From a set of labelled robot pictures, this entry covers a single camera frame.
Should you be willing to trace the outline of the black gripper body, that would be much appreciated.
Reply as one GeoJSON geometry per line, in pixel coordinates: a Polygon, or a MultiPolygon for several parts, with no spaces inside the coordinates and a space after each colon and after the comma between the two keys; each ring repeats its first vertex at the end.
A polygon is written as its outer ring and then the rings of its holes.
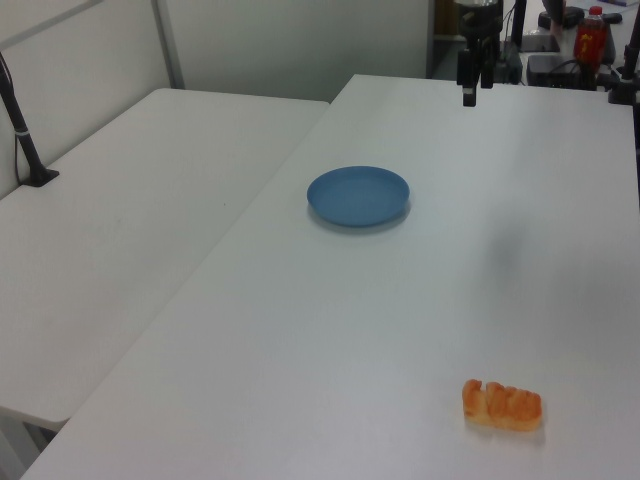
{"type": "Polygon", "coordinates": [[[502,4],[460,5],[460,34],[469,49],[486,45],[498,48],[502,29],[502,4]]]}

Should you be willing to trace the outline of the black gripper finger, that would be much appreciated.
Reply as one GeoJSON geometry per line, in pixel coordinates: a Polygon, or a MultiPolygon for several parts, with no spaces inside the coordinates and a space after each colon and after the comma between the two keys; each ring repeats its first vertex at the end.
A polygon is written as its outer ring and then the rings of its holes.
{"type": "Polygon", "coordinates": [[[482,89],[492,89],[494,84],[494,42],[492,37],[481,43],[480,84],[482,89]]]}
{"type": "Polygon", "coordinates": [[[462,88],[463,105],[475,107],[477,80],[474,73],[473,52],[469,49],[458,52],[456,83],[462,88]]]}

